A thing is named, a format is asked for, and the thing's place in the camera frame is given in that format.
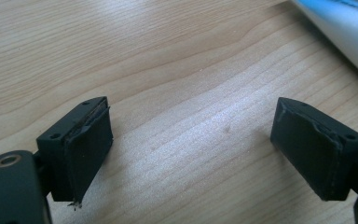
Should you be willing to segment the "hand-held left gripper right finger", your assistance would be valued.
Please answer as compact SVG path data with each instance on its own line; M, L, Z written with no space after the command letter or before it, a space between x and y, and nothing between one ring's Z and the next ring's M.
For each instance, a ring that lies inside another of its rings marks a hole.
M279 98L270 141L324 201L358 193L358 132L318 109Z

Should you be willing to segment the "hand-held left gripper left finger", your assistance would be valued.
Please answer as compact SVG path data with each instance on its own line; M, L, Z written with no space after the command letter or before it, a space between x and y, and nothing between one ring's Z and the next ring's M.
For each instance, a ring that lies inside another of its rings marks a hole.
M80 103L36 138L56 202L81 203L113 145L105 96Z

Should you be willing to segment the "white and blue toothpaste tube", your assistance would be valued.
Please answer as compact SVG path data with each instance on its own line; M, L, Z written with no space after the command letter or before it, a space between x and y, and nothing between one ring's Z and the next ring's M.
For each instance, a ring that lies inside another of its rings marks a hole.
M358 0L291 0L358 68Z

